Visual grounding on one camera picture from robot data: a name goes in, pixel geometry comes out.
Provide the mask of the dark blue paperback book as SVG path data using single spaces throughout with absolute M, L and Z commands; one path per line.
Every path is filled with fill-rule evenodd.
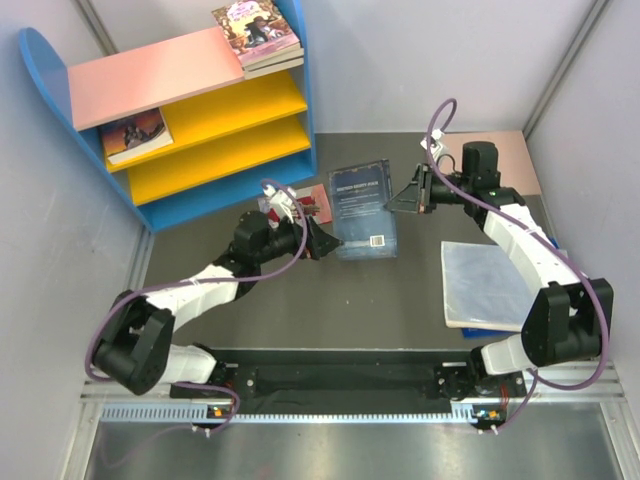
M 380 159 L 328 174 L 333 235 L 342 241 L 336 250 L 342 261 L 394 258 L 398 254 L 391 200 L 390 164 Z

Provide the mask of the blue treehouse paperback book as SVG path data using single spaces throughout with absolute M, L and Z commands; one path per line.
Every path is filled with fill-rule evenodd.
M 298 66 L 304 61 L 304 48 L 297 47 L 288 51 L 281 51 L 277 55 L 270 58 L 259 60 L 253 64 L 245 66 L 243 70 L 245 72 L 253 72 L 262 69 L 268 69 L 271 67 L 284 67 L 291 68 L 292 66 Z

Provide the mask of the pink purple paperback book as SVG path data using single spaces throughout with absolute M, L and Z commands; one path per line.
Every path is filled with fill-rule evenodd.
M 273 1 L 235 1 L 211 14 L 245 70 L 302 50 Z

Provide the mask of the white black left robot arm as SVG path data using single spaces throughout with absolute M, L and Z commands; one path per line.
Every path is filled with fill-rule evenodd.
M 121 293 L 89 349 L 88 364 L 135 395 L 158 384 L 193 384 L 205 396 L 226 387 L 227 374 L 204 346 L 178 346 L 176 330 L 234 302 L 265 279 L 263 264 L 291 255 L 320 260 L 342 242 L 305 217 L 272 227 L 266 214 L 244 213 L 227 249 L 201 272 L 166 288 Z

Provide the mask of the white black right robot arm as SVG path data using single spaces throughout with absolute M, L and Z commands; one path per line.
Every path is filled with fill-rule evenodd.
M 582 389 L 602 374 L 609 356 L 614 292 L 603 279 L 588 278 L 545 236 L 524 198 L 501 183 L 499 152 L 487 141 L 464 144 L 462 168 L 443 173 L 437 160 L 443 142 L 426 136 L 426 160 L 409 184 L 386 204 L 392 212 L 426 214 L 438 205 L 461 205 L 480 230 L 507 255 L 533 293 L 521 331 L 473 349 L 466 380 L 476 394 L 498 389 L 503 375 L 597 358 L 598 367 Z

